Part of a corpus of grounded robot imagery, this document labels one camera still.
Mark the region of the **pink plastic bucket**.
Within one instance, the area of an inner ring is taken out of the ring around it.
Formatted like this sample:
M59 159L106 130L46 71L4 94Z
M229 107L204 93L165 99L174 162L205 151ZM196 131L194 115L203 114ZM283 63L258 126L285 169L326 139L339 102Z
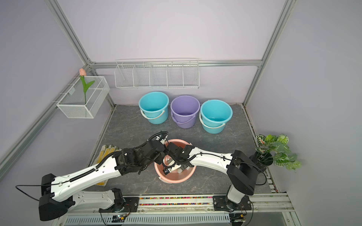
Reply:
M182 147L185 148L186 145L191 145L191 143L188 143L187 141L181 140L181 139L171 139L169 140L171 143L174 143L175 145L177 145L178 147ZM171 166L174 161L173 159L166 155L163 159L163 163L166 166ZM157 164L154 163L154 167L156 170L156 173L158 174L158 178L165 182L165 183L169 183L169 184L177 184L177 183L182 183L185 182L186 180L188 180L195 172L196 170L196 166L195 167L187 167L185 169L183 169L182 167L179 167L173 171L171 171L168 174L164 173L164 166L162 164Z

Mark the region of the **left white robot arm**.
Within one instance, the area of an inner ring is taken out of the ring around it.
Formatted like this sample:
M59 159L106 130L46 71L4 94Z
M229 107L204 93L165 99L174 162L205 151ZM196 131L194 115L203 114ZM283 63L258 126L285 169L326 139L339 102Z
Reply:
M165 142L165 138L148 140L139 147L109 153L98 164L78 172L58 177L53 174L43 176L39 198L40 220L53 220L70 210L85 209L89 204L101 213L130 211L120 189L114 188L109 194L99 194L95 201L85 201L83 190L128 173L141 173L153 162L162 162L166 155Z

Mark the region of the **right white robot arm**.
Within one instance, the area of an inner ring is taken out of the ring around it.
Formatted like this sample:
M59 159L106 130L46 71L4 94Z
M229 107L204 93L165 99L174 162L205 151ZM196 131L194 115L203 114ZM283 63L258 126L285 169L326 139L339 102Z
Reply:
M226 174L232 183L227 193L230 202L239 204L244 196L255 193L259 168L242 151L215 153L192 145L181 148L171 142L166 153L177 165L206 167Z

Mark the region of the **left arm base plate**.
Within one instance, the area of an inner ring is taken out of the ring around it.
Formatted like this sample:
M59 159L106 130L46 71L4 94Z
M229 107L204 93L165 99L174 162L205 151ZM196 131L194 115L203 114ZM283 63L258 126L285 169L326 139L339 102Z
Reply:
M130 196L123 198L123 201L115 201L111 207L107 209L99 209L99 213L132 213L136 212L139 205L139 197Z

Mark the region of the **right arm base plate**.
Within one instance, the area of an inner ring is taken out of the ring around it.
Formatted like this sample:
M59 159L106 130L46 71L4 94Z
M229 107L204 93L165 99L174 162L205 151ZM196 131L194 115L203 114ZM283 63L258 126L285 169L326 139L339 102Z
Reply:
M214 195L212 204L215 211L233 212L252 210L251 201L247 195L244 196L239 203L229 200L226 195Z

